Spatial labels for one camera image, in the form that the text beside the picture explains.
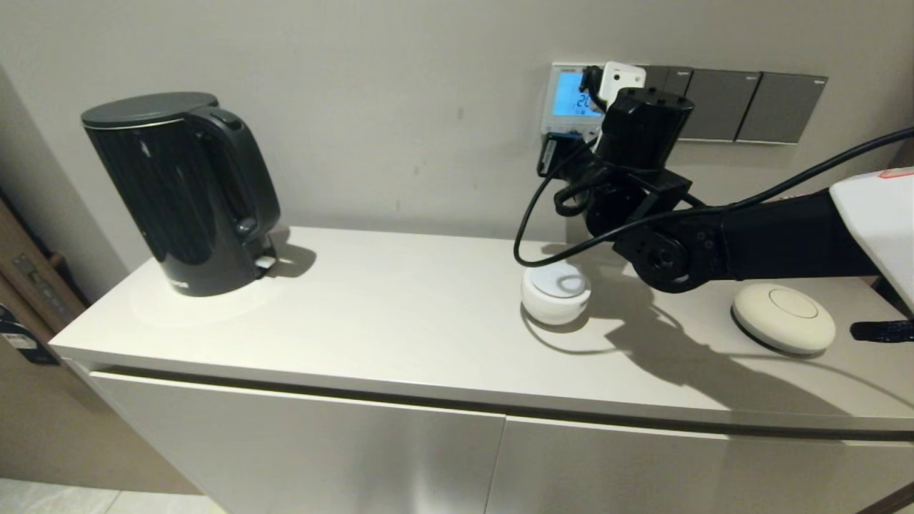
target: kettle lid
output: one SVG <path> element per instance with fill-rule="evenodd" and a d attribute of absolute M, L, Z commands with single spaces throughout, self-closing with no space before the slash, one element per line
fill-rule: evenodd
<path fill-rule="evenodd" d="M 93 107 L 82 114 L 82 124 L 99 129 L 129 128 L 179 120 L 197 107 L 218 105 L 216 97 L 207 92 L 147 94 Z"/>

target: electric kettle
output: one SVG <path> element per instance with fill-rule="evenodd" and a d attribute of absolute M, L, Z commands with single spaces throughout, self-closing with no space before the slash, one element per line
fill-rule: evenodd
<path fill-rule="evenodd" d="M 280 217 L 250 128 L 204 92 L 105 103 L 82 125 L 168 282 L 223 294 L 275 262 L 267 232 Z"/>

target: round white object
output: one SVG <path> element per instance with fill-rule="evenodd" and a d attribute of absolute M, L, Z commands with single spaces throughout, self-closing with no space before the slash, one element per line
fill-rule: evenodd
<path fill-rule="evenodd" d="M 584 312 L 588 300 L 590 284 L 587 277 L 565 261 L 524 271 L 521 302 L 540 323 L 570 323 Z"/>
<path fill-rule="evenodd" d="M 819 353 L 834 341 L 834 320 L 825 307 L 783 285 L 743 288 L 733 300 L 733 316 L 762 343 L 787 353 Z"/>

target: cabinet door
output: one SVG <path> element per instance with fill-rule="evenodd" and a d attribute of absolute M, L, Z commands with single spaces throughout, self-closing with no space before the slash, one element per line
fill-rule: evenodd
<path fill-rule="evenodd" d="M 914 479 L 907 443 L 508 417 L 487 512 L 851 513 Z"/>
<path fill-rule="evenodd" d="M 230 514 L 480 514 L 505 422 L 105 372 L 90 378 Z"/>

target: blue lcd screen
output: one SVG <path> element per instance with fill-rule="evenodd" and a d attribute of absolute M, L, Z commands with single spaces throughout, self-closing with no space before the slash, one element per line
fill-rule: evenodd
<path fill-rule="evenodd" d="M 592 116 L 603 114 L 590 108 L 590 96 L 578 91 L 583 73 L 562 72 L 558 74 L 556 102 L 552 106 L 553 116 Z"/>

